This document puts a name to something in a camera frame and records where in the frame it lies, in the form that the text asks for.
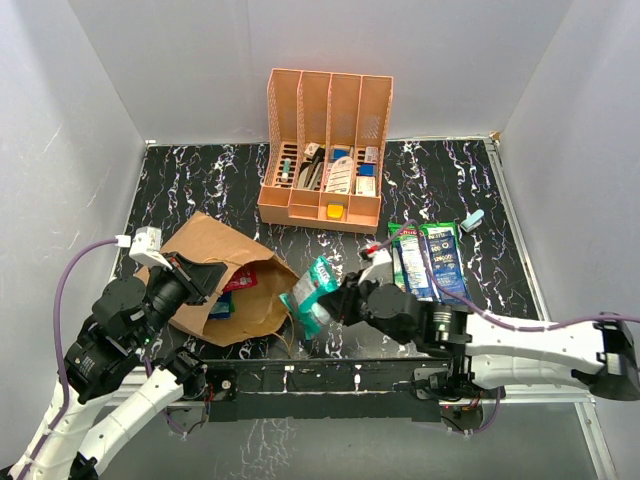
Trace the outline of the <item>blue sea salt chips bag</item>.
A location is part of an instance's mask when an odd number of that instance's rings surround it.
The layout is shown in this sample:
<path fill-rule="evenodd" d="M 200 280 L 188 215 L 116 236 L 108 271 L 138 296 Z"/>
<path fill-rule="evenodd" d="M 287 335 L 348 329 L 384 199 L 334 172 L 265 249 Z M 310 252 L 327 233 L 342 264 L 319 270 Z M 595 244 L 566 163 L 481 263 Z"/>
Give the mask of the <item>blue sea salt chips bag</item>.
<path fill-rule="evenodd" d="M 233 292 L 224 292 L 211 308 L 208 319 L 209 320 L 226 320 L 229 319 L 235 312 L 233 304 Z"/>

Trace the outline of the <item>teal candy snack bag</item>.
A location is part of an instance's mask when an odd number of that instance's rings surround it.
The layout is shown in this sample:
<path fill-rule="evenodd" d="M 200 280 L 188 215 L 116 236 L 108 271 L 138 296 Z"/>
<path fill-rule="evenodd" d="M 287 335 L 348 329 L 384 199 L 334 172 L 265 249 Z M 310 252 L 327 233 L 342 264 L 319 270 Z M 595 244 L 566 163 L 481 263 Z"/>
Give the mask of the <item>teal candy snack bag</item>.
<path fill-rule="evenodd" d="M 319 299 L 338 288 L 330 263 L 324 256 L 319 256 L 289 292 L 279 295 L 293 319 L 302 325 L 306 340 L 311 340 L 332 321 Z"/>

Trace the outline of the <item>red small snack packet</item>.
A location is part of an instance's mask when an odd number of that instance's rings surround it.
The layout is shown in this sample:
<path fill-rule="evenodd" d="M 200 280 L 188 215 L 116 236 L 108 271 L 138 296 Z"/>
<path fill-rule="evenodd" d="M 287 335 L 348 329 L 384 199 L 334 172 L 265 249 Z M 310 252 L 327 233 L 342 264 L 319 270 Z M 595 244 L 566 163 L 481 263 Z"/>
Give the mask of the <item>red small snack packet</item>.
<path fill-rule="evenodd" d="M 258 284 L 257 274 L 252 265 L 245 265 L 236 270 L 223 288 L 223 292 L 233 292 L 252 288 Z"/>

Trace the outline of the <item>brown paper bag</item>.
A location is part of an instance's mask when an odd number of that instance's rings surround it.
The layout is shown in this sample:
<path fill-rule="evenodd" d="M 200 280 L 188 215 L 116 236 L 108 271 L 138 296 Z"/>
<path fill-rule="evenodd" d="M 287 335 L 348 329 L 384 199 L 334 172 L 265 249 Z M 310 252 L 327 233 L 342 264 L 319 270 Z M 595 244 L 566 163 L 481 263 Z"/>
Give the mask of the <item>brown paper bag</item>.
<path fill-rule="evenodd" d="M 201 306 L 181 306 L 170 324 L 211 344 L 227 347 L 275 333 L 287 317 L 280 295 L 292 289 L 299 276 L 274 252 L 213 217 L 195 213 L 160 252 L 181 254 L 194 263 L 222 262 L 228 270 L 210 300 Z M 255 270 L 257 284 L 232 294 L 235 311 L 228 319 L 208 315 L 233 274 L 243 266 Z"/>

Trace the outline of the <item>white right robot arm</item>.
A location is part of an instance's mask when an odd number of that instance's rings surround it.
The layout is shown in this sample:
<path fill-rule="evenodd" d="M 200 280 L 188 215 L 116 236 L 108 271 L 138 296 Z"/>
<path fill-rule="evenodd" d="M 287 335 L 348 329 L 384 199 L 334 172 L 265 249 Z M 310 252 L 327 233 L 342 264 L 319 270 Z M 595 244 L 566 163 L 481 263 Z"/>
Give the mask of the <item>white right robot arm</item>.
<path fill-rule="evenodd" d="M 345 326 L 364 322 L 441 360 L 439 367 L 414 370 L 411 388 L 422 398 L 474 398 L 509 385 L 569 386 L 617 401 L 639 398 L 635 345 L 619 316 L 573 325 L 518 318 L 492 323 L 466 306 L 420 301 L 394 284 L 358 274 L 318 303 Z"/>

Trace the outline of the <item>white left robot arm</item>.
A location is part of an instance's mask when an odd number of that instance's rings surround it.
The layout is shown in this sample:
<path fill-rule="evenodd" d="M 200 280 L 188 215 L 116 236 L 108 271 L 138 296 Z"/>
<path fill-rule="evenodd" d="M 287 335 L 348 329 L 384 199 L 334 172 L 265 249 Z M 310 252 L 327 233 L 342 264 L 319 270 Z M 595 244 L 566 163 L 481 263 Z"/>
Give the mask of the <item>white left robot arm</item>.
<path fill-rule="evenodd" d="M 96 418 L 139 363 L 138 353 L 184 305 L 202 306 L 228 267 L 163 255 L 147 280 L 117 278 L 106 285 L 65 355 L 49 407 L 21 458 L 4 479 L 96 479 L 115 454 L 156 414 L 206 387 L 206 366 L 180 347 L 117 409 Z"/>

